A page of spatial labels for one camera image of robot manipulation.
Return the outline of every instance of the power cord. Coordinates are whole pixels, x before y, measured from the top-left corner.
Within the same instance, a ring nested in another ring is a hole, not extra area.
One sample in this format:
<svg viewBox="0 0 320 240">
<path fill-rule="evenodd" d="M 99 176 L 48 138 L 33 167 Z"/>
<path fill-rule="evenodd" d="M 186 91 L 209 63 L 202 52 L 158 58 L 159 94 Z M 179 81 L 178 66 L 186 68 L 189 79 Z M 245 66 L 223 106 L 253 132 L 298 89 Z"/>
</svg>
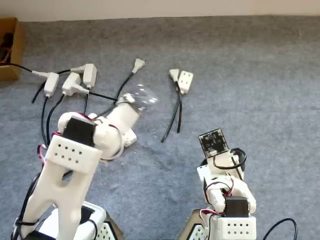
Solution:
<svg viewBox="0 0 320 240">
<path fill-rule="evenodd" d="M 50 144 L 50 119 L 52 116 L 52 113 L 54 112 L 54 110 L 56 109 L 56 107 L 62 102 L 62 100 L 64 99 L 65 95 L 62 94 L 61 97 L 59 98 L 59 100 L 53 105 L 53 107 L 51 108 L 48 117 L 46 119 L 46 142 L 47 145 L 49 146 Z"/>
<path fill-rule="evenodd" d="M 168 127 L 167 127 L 167 129 L 166 129 L 166 131 L 165 131 L 165 133 L 164 133 L 164 135 L 162 137 L 162 139 L 161 139 L 161 143 L 163 143 L 167 139 L 167 137 L 169 135 L 169 132 L 170 132 L 170 130 L 172 128 L 172 125 L 174 124 L 179 105 L 180 105 L 180 97 L 179 97 L 179 94 L 178 94 L 177 95 L 177 99 L 176 99 L 176 103 L 175 103 L 175 107 L 173 109 L 173 114 L 172 114 L 171 120 L 170 120 L 169 125 L 168 125 Z"/>
<path fill-rule="evenodd" d="M 24 70 L 32 73 L 32 70 L 30 70 L 29 68 L 22 66 L 22 65 L 19 65 L 19 64 L 11 63 L 11 62 L 0 63 L 0 66 L 16 66 L 18 68 L 24 69 Z"/>
<path fill-rule="evenodd" d="M 169 74 L 175 84 L 175 87 L 177 88 L 177 100 L 176 100 L 176 104 L 175 104 L 175 107 L 173 109 L 173 113 L 172 113 L 172 117 L 171 117 L 171 120 L 169 122 L 169 125 L 161 139 L 161 143 L 163 143 L 168 135 L 169 135 L 169 132 L 172 128 L 172 125 L 174 124 L 174 121 L 175 121 L 175 118 L 176 118 L 176 115 L 177 115 L 177 111 L 178 111 L 178 108 L 179 108 L 179 119 L 178 119 L 178 128 L 177 128 L 177 133 L 180 133 L 180 129 L 181 129 L 181 123 L 182 123 L 182 96 L 181 96 L 181 91 L 180 91 L 180 87 L 179 87 L 179 84 L 178 84 L 178 75 L 179 75 L 179 70 L 178 69 L 170 69 L 169 70 Z"/>
<path fill-rule="evenodd" d="M 129 82 L 129 80 L 131 79 L 131 77 L 136 74 L 136 72 L 138 72 L 138 70 L 142 69 L 143 66 L 146 65 L 146 59 L 141 59 L 141 58 L 136 58 L 133 64 L 133 69 L 131 71 L 131 73 L 129 74 L 129 76 L 124 80 L 124 82 L 121 84 L 120 88 L 118 89 L 116 95 L 115 95 L 115 99 L 119 98 L 119 95 L 122 91 L 122 89 L 124 88 L 124 86 Z"/>
<path fill-rule="evenodd" d="M 104 98 L 104 99 L 113 100 L 113 101 L 115 101 L 115 102 L 118 101 L 117 98 L 110 97 L 110 96 L 105 96 L 105 95 L 102 95 L 102 94 L 99 94 L 99 93 L 95 93 L 95 92 L 92 92 L 92 91 L 90 91 L 89 94 L 90 94 L 90 95 L 94 95 L 94 96 L 98 96 L 98 97 L 101 97 L 101 98 Z"/>
<path fill-rule="evenodd" d="M 43 141 L 44 141 L 44 144 L 46 147 L 48 147 L 48 142 L 47 142 L 47 137 L 46 137 L 45 129 L 44 129 L 44 117 L 45 117 L 45 109 L 46 109 L 46 104 L 47 104 L 48 99 L 49 98 L 47 96 L 44 98 L 42 113 L 41 113 L 41 133 L 42 133 L 42 138 L 43 138 Z"/>
<path fill-rule="evenodd" d="M 278 222 L 276 222 L 270 229 L 269 231 L 264 235 L 263 237 L 263 240 L 266 240 L 267 237 L 269 236 L 269 234 L 280 224 L 284 223 L 284 222 L 292 222 L 293 223 L 293 226 L 294 226 L 294 236 L 293 236 L 293 240 L 297 240 L 298 239 L 298 226 L 297 226 L 297 223 L 296 221 L 293 219 L 293 218 L 290 218 L 290 217 L 287 217 L 287 218 L 284 218 Z"/>
<path fill-rule="evenodd" d="M 70 72 L 70 69 L 58 71 L 57 74 L 60 75 L 60 74 L 68 73 L 68 72 Z M 41 85 L 39 86 L 39 88 L 37 89 L 37 91 L 35 92 L 32 100 L 31 100 L 31 103 L 32 103 L 32 104 L 36 101 L 36 99 L 37 99 L 39 93 L 42 91 L 42 89 L 45 88 L 45 85 L 46 85 L 46 81 L 44 81 L 43 83 L 41 83 Z"/>
</svg>

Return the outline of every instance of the gray carpet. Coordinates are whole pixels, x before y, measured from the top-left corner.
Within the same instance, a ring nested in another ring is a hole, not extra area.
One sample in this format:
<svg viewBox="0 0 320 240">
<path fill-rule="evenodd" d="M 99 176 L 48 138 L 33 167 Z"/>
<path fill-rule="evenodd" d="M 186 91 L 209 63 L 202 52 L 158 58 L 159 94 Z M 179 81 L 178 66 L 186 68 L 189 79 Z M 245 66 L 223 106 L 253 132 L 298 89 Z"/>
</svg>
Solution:
<svg viewBox="0 0 320 240">
<path fill-rule="evenodd" d="M 196 167 L 204 155 L 197 136 L 221 127 L 229 147 L 247 153 L 245 181 L 257 201 L 258 239 L 276 221 L 293 217 L 300 240 L 320 232 L 319 17 L 190 17 L 24 23 L 23 64 L 60 71 L 84 63 L 98 69 L 94 91 L 113 96 L 137 56 L 147 65 L 127 89 L 144 83 L 159 103 L 134 127 L 138 142 L 109 165 L 99 165 L 86 200 L 102 206 L 128 240 L 176 239 L 192 209 L 205 207 Z M 169 68 L 194 73 L 183 97 L 181 133 L 160 139 L 176 93 Z M 67 76 L 61 78 L 62 84 Z M 22 72 L 2 82 L 0 235 L 8 239 L 41 164 L 41 79 Z M 59 98 L 55 94 L 53 102 Z M 89 97 L 88 112 L 111 103 Z M 82 111 L 84 98 L 66 98 L 52 116 Z M 293 239 L 285 223 L 270 240 Z"/>
</svg>

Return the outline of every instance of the black cable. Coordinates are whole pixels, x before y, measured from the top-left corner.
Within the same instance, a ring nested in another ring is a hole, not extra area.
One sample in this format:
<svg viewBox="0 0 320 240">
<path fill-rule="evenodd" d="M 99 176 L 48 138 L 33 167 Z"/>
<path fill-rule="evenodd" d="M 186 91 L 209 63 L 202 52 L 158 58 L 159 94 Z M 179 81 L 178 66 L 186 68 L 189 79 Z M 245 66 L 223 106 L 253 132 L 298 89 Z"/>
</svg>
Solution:
<svg viewBox="0 0 320 240">
<path fill-rule="evenodd" d="M 47 101 L 48 101 L 48 97 L 46 96 L 43 102 L 42 113 L 41 113 L 41 133 L 42 133 L 42 138 L 46 147 L 48 147 L 48 142 L 47 142 L 47 137 L 46 137 L 45 128 L 44 128 L 44 117 L 45 117 L 45 109 L 46 109 Z"/>
<path fill-rule="evenodd" d="M 178 128 L 176 130 L 177 133 L 180 133 L 181 122 L 182 122 L 182 96 L 178 82 L 175 82 L 175 85 L 178 89 L 177 94 L 179 96 L 179 120 L 178 120 Z"/>
<path fill-rule="evenodd" d="M 46 81 L 44 81 L 43 83 L 41 83 L 41 85 L 39 86 L 38 90 L 35 92 L 32 100 L 31 100 L 31 103 L 33 104 L 35 102 L 35 100 L 37 99 L 39 93 L 41 92 L 42 89 L 44 89 L 46 85 Z"/>
<path fill-rule="evenodd" d="M 166 140 L 166 138 L 168 137 L 169 132 L 171 130 L 171 127 L 174 124 L 174 121 L 175 121 L 175 118 L 176 118 L 176 115 L 177 115 L 177 111 L 178 111 L 178 107 L 179 107 L 179 104 L 180 104 L 180 100 L 179 99 L 180 99 L 180 97 L 178 95 L 178 97 L 176 99 L 176 103 L 175 103 L 175 107 L 174 107 L 174 110 L 173 110 L 173 114 L 172 114 L 171 120 L 170 120 L 169 125 L 168 125 L 168 127 L 167 127 L 167 129 L 166 129 L 166 131 L 165 131 L 165 133 L 164 133 L 164 135 L 162 137 L 162 139 L 161 139 L 161 143 L 163 143 Z"/>
<path fill-rule="evenodd" d="M 284 218 L 280 221 L 278 221 L 276 224 L 274 224 L 270 229 L 269 231 L 264 235 L 263 237 L 263 240 L 266 240 L 267 237 L 269 236 L 269 234 L 276 228 L 276 226 L 278 226 L 279 224 L 282 224 L 283 222 L 286 222 L 286 221 L 291 221 L 293 223 L 293 226 L 294 226 L 294 236 L 293 236 L 293 240 L 297 240 L 298 238 L 298 227 L 297 227 L 297 223 L 294 219 L 290 218 L 290 217 L 287 217 L 287 218 Z"/>
<path fill-rule="evenodd" d="M 119 95 L 122 91 L 122 89 L 124 88 L 124 86 L 127 84 L 127 82 L 129 82 L 129 80 L 131 79 L 131 77 L 134 75 L 133 72 L 130 73 L 130 75 L 124 80 L 124 82 L 121 84 L 120 88 L 118 89 L 118 92 L 116 93 L 115 95 L 115 99 L 118 99 L 119 98 Z M 114 100 L 113 101 L 113 105 L 115 105 L 117 102 L 117 100 Z"/>
<path fill-rule="evenodd" d="M 20 237 L 21 239 L 23 239 L 21 236 L 20 236 L 20 232 L 21 232 L 21 225 L 28 225 L 28 226 L 32 226 L 34 224 L 36 224 L 37 222 L 23 222 L 23 219 L 24 219 L 24 215 L 25 215 L 25 212 L 26 212 L 26 207 L 27 207 L 27 204 L 28 204 L 28 200 L 30 198 L 30 196 L 32 195 L 32 193 L 34 192 L 35 190 L 35 187 L 37 185 L 37 182 L 38 182 L 38 179 L 40 177 L 40 174 L 41 172 L 37 173 L 35 175 L 35 177 L 33 178 L 29 188 L 28 188 L 28 191 L 26 192 L 26 195 L 24 197 L 24 201 L 23 201 L 23 204 L 22 204 L 22 208 L 21 208 L 21 211 L 20 211 L 20 215 L 18 216 L 17 220 L 16 220 L 16 231 L 14 232 L 14 234 L 11 235 L 11 239 L 12 240 L 17 240 L 18 237 Z"/>
<path fill-rule="evenodd" d="M 51 108 L 48 117 L 46 119 L 46 141 L 47 144 L 49 146 L 50 144 L 50 118 L 52 113 L 54 112 L 54 110 L 56 109 L 56 107 L 62 102 L 62 100 L 64 99 L 64 94 L 61 95 L 60 99 L 54 104 L 54 106 Z"/>
<path fill-rule="evenodd" d="M 88 98 L 89 98 L 89 94 L 86 94 L 85 95 L 85 99 L 84 99 L 84 108 L 83 108 L 83 114 L 84 115 L 86 114 L 86 111 L 87 111 Z"/>
<path fill-rule="evenodd" d="M 236 163 L 236 161 L 234 160 L 234 157 L 233 157 L 233 156 L 231 157 L 231 160 L 232 160 L 233 164 L 236 166 L 237 163 Z M 236 170 L 236 173 L 237 173 L 238 176 L 239 176 L 239 179 L 240 179 L 241 181 L 243 181 L 244 179 L 242 178 L 242 176 L 241 176 L 241 174 L 240 174 L 239 168 L 237 167 L 235 170 Z"/>
<path fill-rule="evenodd" d="M 89 94 L 95 95 L 95 96 L 98 96 L 98 97 L 101 97 L 101 98 L 113 100 L 113 101 L 115 101 L 115 102 L 118 100 L 117 98 L 110 97 L 110 96 L 105 96 L 105 95 L 102 95 L 102 94 L 99 94 L 99 93 L 95 93 L 95 92 L 92 92 L 92 91 L 90 91 Z"/>
<path fill-rule="evenodd" d="M 92 219 L 88 219 L 88 222 L 93 223 L 94 230 L 95 230 L 95 234 L 94 234 L 93 240 L 96 240 L 97 235 L 98 235 L 98 227 L 97 227 L 97 224 L 96 224 L 95 221 L 93 221 Z"/>
<path fill-rule="evenodd" d="M 211 218 L 213 217 L 214 215 L 211 214 L 211 216 L 209 217 L 209 234 L 208 234 L 208 240 L 210 240 L 210 232 L 211 232 Z"/>
<path fill-rule="evenodd" d="M 66 70 L 62 70 L 62 71 L 58 71 L 57 74 L 64 74 L 64 73 L 68 73 L 70 72 L 70 69 L 66 69 Z M 42 89 L 44 89 L 45 87 L 45 84 L 46 84 L 46 81 L 44 81 L 38 88 L 38 90 L 35 92 L 32 100 L 31 100 L 31 103 L 33 104 L 35 102 L 35 100 L 37 99 L 39 93 L 41 92 Z"/>
<path fill-rule="evenodd" d="M 245 164 L 246 160 L 247 160 L 247 155 L 245 153 L 245 151 L 243 151 L 240 148 L 233 148 L 230 150 L 230 153 L 232 154 L 236 154 L 239 156 L 239 163 L 237 165 L 234 166 L 218 166 L 216 165 L 216 158 L 213 157 L 213 165 L 217 168 L 217 169 L 221 169 L 221 170 L 231 170 L 231 169 L 236 169 L 238 167 L 241 167 L 243 164 Z"/>
<path fill-rule="evenodd" d="M 30 70 L 29 68 L 27 68 L 27 67 L 25 67 L 25 66 L 21 66 L 21 65 L 19 65 L 19 64 L 15 64 L 15 63 L 11 63 L 11 62 L 0 63 L 0 66 L 10 66 L 10 65 L 16 66 L 16 67 L 18 67 L 18 68 L 24 69 L 24 70 L 32 73 L 32 70 Z"/>
<path fill-rule="evenodd" d="M 70 69 L 66 69 L 66 70 L 58 71 L 57 74 L 69 73 L 70 71 L 71 71 Z"/>
</svg>

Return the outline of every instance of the red wire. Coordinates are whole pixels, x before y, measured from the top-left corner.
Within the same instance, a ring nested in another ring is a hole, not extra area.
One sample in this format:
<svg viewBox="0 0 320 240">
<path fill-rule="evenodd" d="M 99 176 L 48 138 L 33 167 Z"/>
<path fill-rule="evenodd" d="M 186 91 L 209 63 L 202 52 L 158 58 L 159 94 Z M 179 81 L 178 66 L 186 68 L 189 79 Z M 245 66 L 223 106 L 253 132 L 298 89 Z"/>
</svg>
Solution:
<svg viewBox="0 0 320 240">
<path fill-rule="evenodd" d="M 38 157 L 41 159 L 41 165 L 42 167 L 45 165 L 45 158 L 44 156 L 42 155 L 42 152 L 41 150 L 43 149 L 47 149 L 46 145 L 44 144 L 40 144 L 38 147 L 37 147 L 37 154 L 38 154 Z"/>
</svg>

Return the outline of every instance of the white robotic arm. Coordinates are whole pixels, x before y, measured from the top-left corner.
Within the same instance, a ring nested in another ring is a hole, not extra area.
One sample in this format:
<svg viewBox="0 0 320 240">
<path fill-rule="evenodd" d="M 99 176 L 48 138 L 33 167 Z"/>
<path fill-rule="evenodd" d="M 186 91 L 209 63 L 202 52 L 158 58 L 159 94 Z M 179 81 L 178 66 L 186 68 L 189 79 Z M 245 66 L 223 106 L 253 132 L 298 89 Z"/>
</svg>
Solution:
<svg viewBox="0 0 320 240">
<path fill-rule="evenodd" d="M 210 205 L 200 210 L 208 240 L 255 240 L 256 200 L 244 179 L 246 154 L 239 148 L 229 150 L 222 130 L 199 136 L 206 156 L 197 168 L 203 194 Z"/>
<path fill-rule="evenodd" d="M 61 116 L 59 132 L 52 137 L 43 170 L 28 198 L 23 218 L 19 220 L 21 223 L 15 229 L 22 238 L 35 229 L 36 224 L 33 223 L 54 204 L 58 208 L 56 239 L 74 239 L 81 208 L 99 161 L 113 159 L 122 153 L 124 135 L 139 118 L 131 107 L 132 101 L 128 100 L 126 97 L 125 102 L 116 104 L 107 117 L 90 119 L 76 112 Z M 65 182 L 63 175 L 67 169 L 73 173 Z"/>
</svg>

